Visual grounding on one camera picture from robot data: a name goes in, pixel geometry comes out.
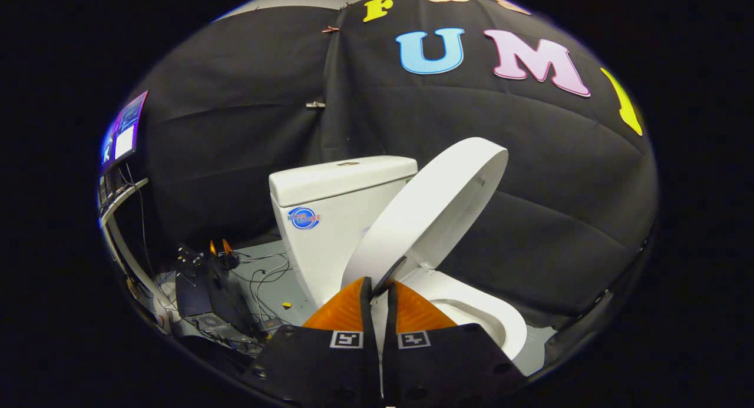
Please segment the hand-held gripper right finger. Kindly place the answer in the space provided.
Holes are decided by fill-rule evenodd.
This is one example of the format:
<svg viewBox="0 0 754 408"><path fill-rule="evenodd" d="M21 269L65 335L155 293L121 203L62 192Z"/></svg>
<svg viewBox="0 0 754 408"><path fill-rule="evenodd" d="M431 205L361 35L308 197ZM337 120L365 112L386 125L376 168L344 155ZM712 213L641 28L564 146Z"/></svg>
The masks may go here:
<svg viewBox="0 0 754 408"><path fill-rule="evenodd" d="M386 293L382 394L391 407L493 407L527 377L482 325L457 324L407 285Z"/></svg>

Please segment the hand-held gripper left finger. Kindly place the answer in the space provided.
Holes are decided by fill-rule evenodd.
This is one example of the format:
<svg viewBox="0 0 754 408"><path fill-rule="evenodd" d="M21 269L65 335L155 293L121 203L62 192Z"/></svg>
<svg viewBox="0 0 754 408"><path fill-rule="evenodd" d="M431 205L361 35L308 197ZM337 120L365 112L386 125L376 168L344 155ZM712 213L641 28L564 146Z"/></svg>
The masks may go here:
<svg viewBox="0 0 754 408"><path fill-rule="evenodd" d="M304 325L285 325L243 373L243 383L281 407L380 407L379 352L361 277Z"/></svg>

